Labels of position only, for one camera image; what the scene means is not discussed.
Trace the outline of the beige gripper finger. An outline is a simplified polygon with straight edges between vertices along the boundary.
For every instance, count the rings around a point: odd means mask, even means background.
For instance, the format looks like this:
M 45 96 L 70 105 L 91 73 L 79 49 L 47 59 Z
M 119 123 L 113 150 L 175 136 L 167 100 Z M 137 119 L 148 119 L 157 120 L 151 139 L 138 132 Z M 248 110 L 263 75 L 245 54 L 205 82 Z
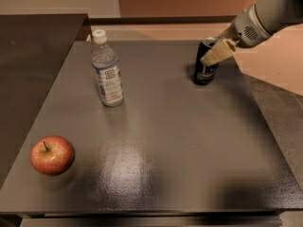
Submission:
M 212 66 L 228 58 L 231 58 L 236 51 L 236 45 L 232 40 L 220 39 L 201 58 L 204 66 Z

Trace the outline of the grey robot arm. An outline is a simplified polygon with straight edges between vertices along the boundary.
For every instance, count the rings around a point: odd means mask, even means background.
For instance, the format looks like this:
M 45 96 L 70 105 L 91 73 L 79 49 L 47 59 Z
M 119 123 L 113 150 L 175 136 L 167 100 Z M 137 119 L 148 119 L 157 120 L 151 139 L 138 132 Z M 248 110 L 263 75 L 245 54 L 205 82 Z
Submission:
M 204 66 L 232 57 L 237 48 L 252 48 L 287 26 L 303 23 L 303 0 L 258 0 L 243 10 L 202 57 Z

